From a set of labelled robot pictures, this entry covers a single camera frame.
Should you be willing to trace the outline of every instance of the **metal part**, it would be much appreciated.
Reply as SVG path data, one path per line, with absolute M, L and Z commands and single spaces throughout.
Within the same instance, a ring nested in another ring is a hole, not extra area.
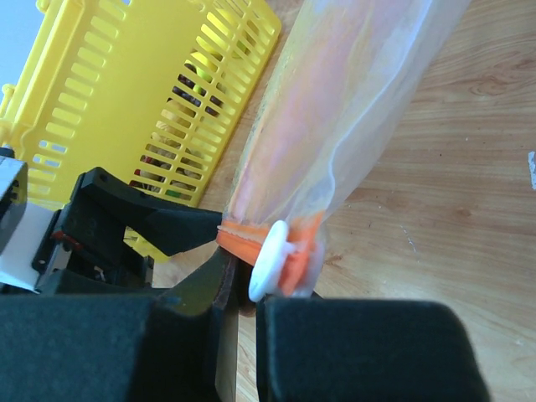
M 72 250 L 66 250 L 64 245 L 62 245 L 61 243 L 56 243 L 55 247 L 52 250 L 49 262 L 46 265 L 46 269 L 39 277 L 35 288 L 41 288 L 41 286 L 43 286 L 43 284 L 54 272 L 67 269 L 71 254 Z

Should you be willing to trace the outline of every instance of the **yellow plastic basket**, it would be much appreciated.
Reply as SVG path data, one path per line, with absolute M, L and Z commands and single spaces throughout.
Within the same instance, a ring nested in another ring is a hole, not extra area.
M 0 142 L 50 209 L 101 166 L 159 198 L 197 205 L 281 31 L 263 0 L 40 0 L 44 21 Z M 135 248 L 161 257 L 136 234 Z

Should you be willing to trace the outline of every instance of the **white plastic clip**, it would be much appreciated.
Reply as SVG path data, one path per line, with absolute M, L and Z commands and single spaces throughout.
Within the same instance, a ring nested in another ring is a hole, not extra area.
M 275 222 L 268 232 L 251 272 L 249 296 L 253 302 L 259 302 L 268 294 L 278 294 L 277 283 L 286 257 L 296 250 L 292 243 L 286 241 L 288 233 L 289 227 L 284 220 Z

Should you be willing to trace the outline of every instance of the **wooden table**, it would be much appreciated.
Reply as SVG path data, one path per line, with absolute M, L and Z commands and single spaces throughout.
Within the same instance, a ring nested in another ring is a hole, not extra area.
M 268 3 L 284 33 L 204 197 L 205 208 L 221 210 L 229 197 L 265 83 L 302 0 Z M 378 165 L 329 219 L 318 293 L 443 302 L 465 323 L 494 398 L 536 400 L 531 151 L 536 2 L 473 0 Z M 174 285 L 213 249 L 176 257 L 160 267 L 156 284 Z M 252 318 L 240 319 L 238 400 L 257 400 Z

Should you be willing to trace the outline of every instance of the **plastic bag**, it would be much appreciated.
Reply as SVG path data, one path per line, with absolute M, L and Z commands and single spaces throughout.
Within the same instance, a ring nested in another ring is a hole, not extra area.
M 311 288 L 320 224 L 377 162 L 469 2 L 306 0 L 261 102 L 219 244 L 255 265 L 283 220 L 293 246 L 270 281 L 285 295 Z

